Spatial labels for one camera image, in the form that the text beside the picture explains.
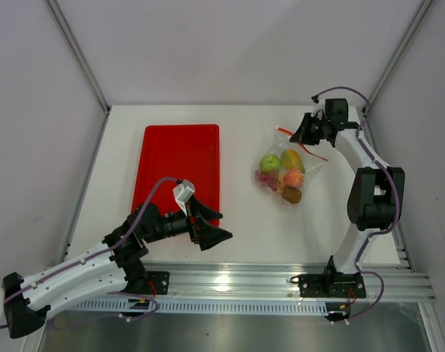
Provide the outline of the yellow green mango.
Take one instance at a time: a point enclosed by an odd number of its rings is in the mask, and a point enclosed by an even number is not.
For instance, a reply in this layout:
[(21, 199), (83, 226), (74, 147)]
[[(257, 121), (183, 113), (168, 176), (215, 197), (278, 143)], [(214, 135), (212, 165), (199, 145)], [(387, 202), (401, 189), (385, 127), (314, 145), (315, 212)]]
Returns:
[(282, 166), (286, 170), (297, 169), (302, 173), (305, 172), (303, 161), (295, 150), (284, 150), (280, 156)]

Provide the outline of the clear zip top bag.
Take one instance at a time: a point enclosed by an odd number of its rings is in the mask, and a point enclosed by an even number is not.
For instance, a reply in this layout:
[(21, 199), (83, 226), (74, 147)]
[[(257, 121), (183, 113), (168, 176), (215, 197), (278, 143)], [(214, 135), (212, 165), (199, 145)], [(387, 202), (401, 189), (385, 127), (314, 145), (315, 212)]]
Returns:
[(301, 203), (313, 178), (329, 161), (313, 147), (291, 142), (292, 136), (286, 128), (276, 127), (271, 145), (252, 167), (259, 189), (290, 206)]

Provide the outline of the green apple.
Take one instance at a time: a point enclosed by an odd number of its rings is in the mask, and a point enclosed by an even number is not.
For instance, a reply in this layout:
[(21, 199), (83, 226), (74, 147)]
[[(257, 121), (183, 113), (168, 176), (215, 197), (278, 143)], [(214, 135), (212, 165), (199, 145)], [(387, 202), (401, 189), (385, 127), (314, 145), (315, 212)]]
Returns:
[(282, 168), (282, 162), (277, 155), (267, 154), (261, 158), (259, 168), (263, 173), (278, 172)]

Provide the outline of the pink peach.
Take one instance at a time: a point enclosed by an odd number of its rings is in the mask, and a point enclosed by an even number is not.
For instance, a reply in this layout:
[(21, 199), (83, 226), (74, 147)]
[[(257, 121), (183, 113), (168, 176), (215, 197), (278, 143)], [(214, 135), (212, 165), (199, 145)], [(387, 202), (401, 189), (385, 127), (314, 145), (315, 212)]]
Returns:
[(291, 169), (285, 173), (283, 181), (288, 187), (300, 188), (304, 184), (304, 174), (299, 169)]

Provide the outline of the red grape bunch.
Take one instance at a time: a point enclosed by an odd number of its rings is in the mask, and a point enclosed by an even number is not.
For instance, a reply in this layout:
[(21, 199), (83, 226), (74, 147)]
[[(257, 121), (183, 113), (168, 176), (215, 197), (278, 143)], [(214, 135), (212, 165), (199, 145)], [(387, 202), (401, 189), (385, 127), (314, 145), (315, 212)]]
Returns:
[(279, 173), (273, 170), (268, 172), (257, 170), (254, 173), (254, 179), (261, 186), (268, 187), (270, 190), (277, 192), (279, 190), (278, 175)]

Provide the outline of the brown kiwi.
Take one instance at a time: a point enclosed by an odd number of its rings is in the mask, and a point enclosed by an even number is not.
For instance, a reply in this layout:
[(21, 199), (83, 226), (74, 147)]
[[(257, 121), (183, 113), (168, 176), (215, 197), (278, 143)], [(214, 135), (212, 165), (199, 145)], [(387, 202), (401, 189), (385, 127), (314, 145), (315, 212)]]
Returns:
[(285, 187), (281, 193), (281, 197), (290, 204), (298, 204), (303, 197), (300, 189), (293, 187)]

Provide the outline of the red plastic tray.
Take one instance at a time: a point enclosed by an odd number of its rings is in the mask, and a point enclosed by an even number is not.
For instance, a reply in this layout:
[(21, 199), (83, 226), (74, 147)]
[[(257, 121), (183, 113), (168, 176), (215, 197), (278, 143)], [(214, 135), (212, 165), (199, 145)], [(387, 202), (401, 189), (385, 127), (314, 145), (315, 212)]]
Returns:
[(144, 129), (133, 201), (134, 210), (144, 203), (162, 177), (189, 180), (204, 205), (220, 210), (219, 126), (150, 125)]

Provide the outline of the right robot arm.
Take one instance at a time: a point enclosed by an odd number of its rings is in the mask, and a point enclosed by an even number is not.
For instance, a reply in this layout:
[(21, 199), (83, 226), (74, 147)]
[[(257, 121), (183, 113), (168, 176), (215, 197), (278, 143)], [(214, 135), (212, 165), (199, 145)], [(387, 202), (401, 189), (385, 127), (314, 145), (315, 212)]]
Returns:
[(350, 221), (337, 252), (321, 274), (294, 278), (303, 298), (365, 298), (361, 259), (380, 235), (393, 231), (402, 212), (405, 172), (386, 163), (369, 145), (359, 123), (349, 119), (344, 98), (313, 96), (315, 108), (306, 113), (291, 142), (310, 146), (327, 141), (339, 151), (355, 174), (347, 200)]

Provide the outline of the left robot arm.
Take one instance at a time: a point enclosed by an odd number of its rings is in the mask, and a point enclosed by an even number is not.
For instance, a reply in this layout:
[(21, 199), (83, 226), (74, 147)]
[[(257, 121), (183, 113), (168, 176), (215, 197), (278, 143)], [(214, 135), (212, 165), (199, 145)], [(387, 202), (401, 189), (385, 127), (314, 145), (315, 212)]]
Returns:
[(214, 225), (222, 214), (190, 197), (178, 212), (161, 214), (144, 202), (104, 239), (77, 257), (31, 276), (3, 278), (4, 316), (12, 339), (25, 337), (77, 303), (109, 293), (150, 291), (141, 259), (147, 244), (187, 234), (202, 251), (232, 238)]

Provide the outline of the aluminium front rail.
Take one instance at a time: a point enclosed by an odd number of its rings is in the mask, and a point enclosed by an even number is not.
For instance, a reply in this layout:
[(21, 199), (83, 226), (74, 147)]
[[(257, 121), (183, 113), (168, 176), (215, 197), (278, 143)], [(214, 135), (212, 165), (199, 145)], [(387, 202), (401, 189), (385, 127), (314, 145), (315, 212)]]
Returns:
[[(290, 278), (320, 274), (322, 265), (145, 263), (148, 271), (170, 273), (169, 298), (284, 301), (300, 297)], [(428, 274), (401, 267), (366, 267), (383, 278), (385, 302), (434, 302)]]

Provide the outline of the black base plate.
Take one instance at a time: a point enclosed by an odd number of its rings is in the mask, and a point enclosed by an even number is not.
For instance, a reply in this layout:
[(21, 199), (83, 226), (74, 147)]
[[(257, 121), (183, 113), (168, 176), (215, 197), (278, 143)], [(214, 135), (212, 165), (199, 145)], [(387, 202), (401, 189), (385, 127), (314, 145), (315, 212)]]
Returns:
[(366, 298), (363, 277), (356, 274), (300, 274), (290, 283), (297, 285), (303, 298)]
[(168, 271), (148, 271), (147, 277), (140, 279), (134, 293), (149, 296), (166, 296), (169, 291), (170, 273)]

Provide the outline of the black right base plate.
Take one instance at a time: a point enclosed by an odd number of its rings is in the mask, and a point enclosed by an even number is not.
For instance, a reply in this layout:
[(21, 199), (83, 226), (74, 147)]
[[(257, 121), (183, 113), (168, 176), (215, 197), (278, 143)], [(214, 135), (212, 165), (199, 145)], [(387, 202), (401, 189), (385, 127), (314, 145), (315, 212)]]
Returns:
[(303, 298), (366, 298), (363, 277), (356, 274), (300, 274), (290, 283), (297, 285)]

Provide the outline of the right aluminium frame post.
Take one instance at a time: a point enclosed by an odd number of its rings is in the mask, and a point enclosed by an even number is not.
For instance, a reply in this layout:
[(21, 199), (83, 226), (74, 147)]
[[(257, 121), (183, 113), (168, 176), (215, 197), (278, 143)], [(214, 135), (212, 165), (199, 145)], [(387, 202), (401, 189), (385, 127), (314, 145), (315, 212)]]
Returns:
[(408, 50), (411, 48), (414, 40), (419, 34), (420, 29), (424, 25), (424, 22), (427, 20), (427, 17), (432, 12), (432, 9), (436, 3), (437, 1), (435, 0), (424, 0), (419, 2), (417, 10), (411, 17), (408, 25), (405, 27), (405, 31), (400, 36), (400, 40), (397, 42), (397, 45), (386, 63), (385, 68), (380, 74), (377, 83), (373, 87), (372, 93), (369, 97), (370, 106), (365, 105), (361, 110), (364, 117), (368, 116), (369, 111), (384, 93), (385, 88), (388, 86)]

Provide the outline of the aluminium frame post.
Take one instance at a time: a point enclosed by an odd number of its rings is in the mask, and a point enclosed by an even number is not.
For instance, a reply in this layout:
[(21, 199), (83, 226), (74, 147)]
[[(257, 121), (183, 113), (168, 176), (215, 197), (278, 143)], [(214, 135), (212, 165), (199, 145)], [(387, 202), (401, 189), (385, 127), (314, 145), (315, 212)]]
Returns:
[(372, 93), (369, 97), (370, 106), (365, 105), (361, 110), (364, 117), (368, 116), (369, 111), (384, 93), (385, 88), (388, 86), (408, 50), (411, 48), (414, 40), (419, 34), (420, 29), (424, 25), (424, 22), (427, 20), (427, 17), (432, 12), (432, 9), (436, 3), (437, 1), (435, 0), (424, 0), (419, 2), (417, 10), (411, 17), (408, 25), (405, 27), (405, 31), (400, 36), (400, 40), (397, 42), (397, 45), (386, 63), (385, 68), (380, 74), (377, 83), (373, 87)]
[(88, 87), (91, 89), (92, 94), (95, 97), (100, 109), (104, 114), (108, 114), (111, 110), (110, 105), (108, 104), (103, 90), (100, 88), (98, 80), (95, 77), (95, 74), (90, 67), (87, 58), (84, 55), (84, 52), (81, 49), (79, 42), (76, 39), (76, 36), (73, 33), (73, 30), (60, 6), (59, 1), (57, 0), (45, 0), (43, 2), (50, 12), (50, 15), (53, 19), (53, 22), (56, 24), (59, 33), (63, 37), (67, 48), (69, 49), (72, 57), (74, 58), (78, 69), (81, 71), (82, 76), (84, 77), (85, 82)]

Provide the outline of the left aluminium frame post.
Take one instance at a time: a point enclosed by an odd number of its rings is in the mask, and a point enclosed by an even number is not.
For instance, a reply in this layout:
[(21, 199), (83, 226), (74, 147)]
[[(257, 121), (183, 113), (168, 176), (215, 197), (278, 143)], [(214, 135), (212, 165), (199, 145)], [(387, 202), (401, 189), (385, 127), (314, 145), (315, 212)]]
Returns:
[(108, 114), (111, 110), (110, 105), (108, 104), (103, 90), (100, 88), (98, 80), (95, 77), (95, 74), (90, 67), (87, 58), (84, 55), (84, 52), (81, 49), (79, 42), (76, 39), (76, 36), (73, 33), (73, 30), (60, 6), (59, 1), (57, 0), (45, 0), (43, 2), (50, 12), (50, 15), (53, 19), (53, 22), (56, 24), (59, 33), (63, 37), (67, 48), (69, 49), (72, 57), (74, 58), (78, 69), (81, 71), (82, 76), (84, 77), (85, 82), (88, 87), (91, 89), (92, 94), (95, 97), (100, 109), (104, 114)]

